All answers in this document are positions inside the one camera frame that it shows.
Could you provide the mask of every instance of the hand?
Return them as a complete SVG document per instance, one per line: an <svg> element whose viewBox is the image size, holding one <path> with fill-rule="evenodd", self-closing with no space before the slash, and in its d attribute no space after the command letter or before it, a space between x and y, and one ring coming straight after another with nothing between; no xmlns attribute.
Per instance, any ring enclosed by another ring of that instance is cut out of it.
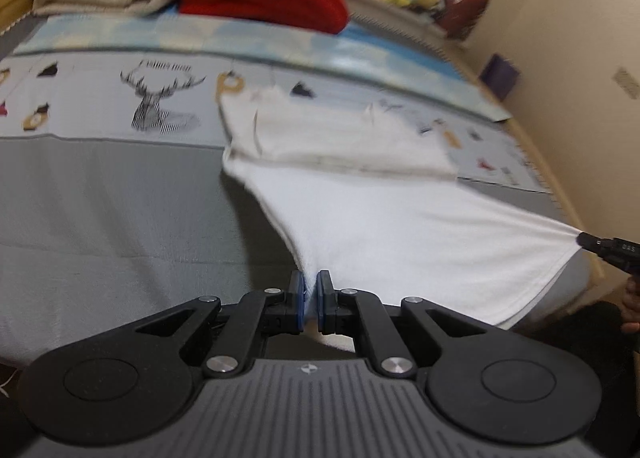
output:
<svg viewBox="0 0 640 458"><path fill-rule="evenodd" d="M640 283L635 278L626 280L625 294L622 296L622 331L640 332Z"/></svg>

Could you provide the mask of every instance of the purple object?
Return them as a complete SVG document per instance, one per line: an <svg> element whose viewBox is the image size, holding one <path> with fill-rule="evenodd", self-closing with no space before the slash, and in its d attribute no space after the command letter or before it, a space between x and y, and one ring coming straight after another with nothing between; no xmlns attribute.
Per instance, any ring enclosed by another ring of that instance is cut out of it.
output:
<svg viewBox="0 0 640 458"><path fill-rule="evenodd" d="M515 86L519 76L520 73L513 64L505 60L500 54L494 54L484 67L484 70L482 70L480 80L500 101L504 101Z"/></svg>

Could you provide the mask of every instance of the silver bolt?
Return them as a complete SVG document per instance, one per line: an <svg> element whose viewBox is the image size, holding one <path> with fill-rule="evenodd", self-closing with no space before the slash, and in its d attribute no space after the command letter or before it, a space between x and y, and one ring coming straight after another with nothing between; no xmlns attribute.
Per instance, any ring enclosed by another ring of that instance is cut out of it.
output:
<svg viewBox="0 0 640 458"><path fill-rule="evenodd" d="M238 368L238 361L228 355L216 355L207 359L207 368L212 372L232 372Z"/></svg>
<svg viewBox="0 0 640 458"><path fill-rule="evenodd" d="M404 357L389 357L383 360L380 365L385 372L398 375L406 373L414 367L414 364Z"/></svg>

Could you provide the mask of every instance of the bed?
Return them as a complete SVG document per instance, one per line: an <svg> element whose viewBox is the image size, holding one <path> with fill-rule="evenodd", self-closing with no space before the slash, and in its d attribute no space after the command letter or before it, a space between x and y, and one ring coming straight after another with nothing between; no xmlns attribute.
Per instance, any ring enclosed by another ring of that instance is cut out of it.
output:
<svg viewBox="0 0 640 458"><path fill-rule="evenodd" d="M288 281L284 243L221 171L215 96L229 74L353 111L376 101L417 131L437 130L465 185L564 221L500 124L509 115L450 63L427 68L381 45L183 18L27 16L0 36L0 361L24 366L199 295L230 303ZM153 81L141 83L142 69L171 72L157 82L161 101L145 101ZM132 127L141 106L168 126ZM525 322L564 307L589 275L584 256L573 257Z"/></svg>

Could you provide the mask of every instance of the deer antler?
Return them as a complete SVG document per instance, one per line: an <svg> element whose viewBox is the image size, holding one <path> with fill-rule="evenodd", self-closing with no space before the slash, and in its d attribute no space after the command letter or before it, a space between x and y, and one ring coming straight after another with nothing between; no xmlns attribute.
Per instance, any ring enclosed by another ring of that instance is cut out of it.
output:
<svg viewBox="0 0 640 458"><path fill-rule="evenodd" d="M121 72L120 73L120 80L123 83L127 83L130 87L132 87L135 91L136 94L143 97L145 95L148 94L147 88L145 84L142 84L143 80L145 80L144 77L141 77L139 81L133 81L133 78L131 76L133 76L133 73L135 72L136 69L133 69L131 72L129 72L126 76L124 76L124 74Z"/></svg>
<svg viewBox="0 0 640 458"><path fill-rule="evenodd" d="M196 81L193 76L189 76L189 79L182 84L178 84L178 79L176 78L174 79L174 83L171 86L165 86L159 92L153 92L152 95L157 96L161 99L164 97L169 97L169 96L172 96L178 90L185 90L192 86L199 85L202 81L205 80L205 78L206 76L200 79L199 81Z"/></svg>

